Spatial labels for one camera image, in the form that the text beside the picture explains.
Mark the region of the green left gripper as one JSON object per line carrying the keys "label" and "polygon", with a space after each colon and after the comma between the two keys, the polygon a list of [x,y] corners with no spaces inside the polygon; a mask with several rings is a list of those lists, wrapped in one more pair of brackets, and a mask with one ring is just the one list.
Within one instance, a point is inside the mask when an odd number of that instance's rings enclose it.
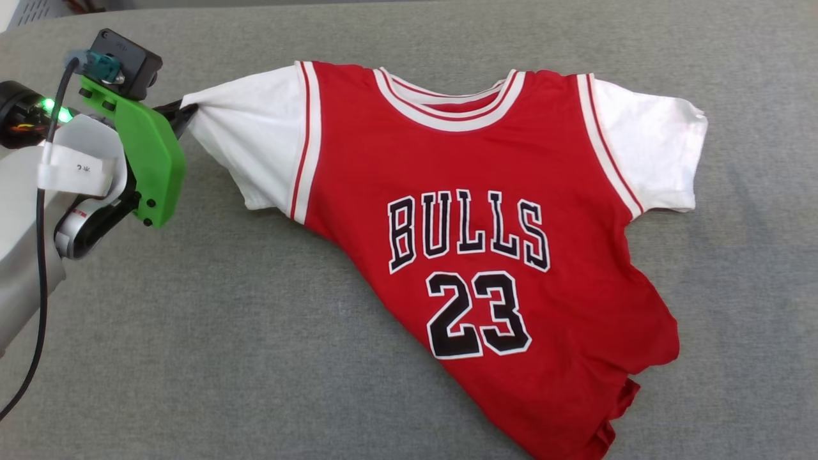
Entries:
{"label": "green left gripper", "polygon": [[99,116],[76,116],[59,134],[77,133],[90,142],[82,152],[108,161],[112,178],[105,195],[79,194],[59,224],[56,248],[68,259],[87,256],[128,216],[148,227],[162,227],[171,219],[186,174],[179,139],[199,108],[181,99],[148,107],[87,77],[80,94]]}

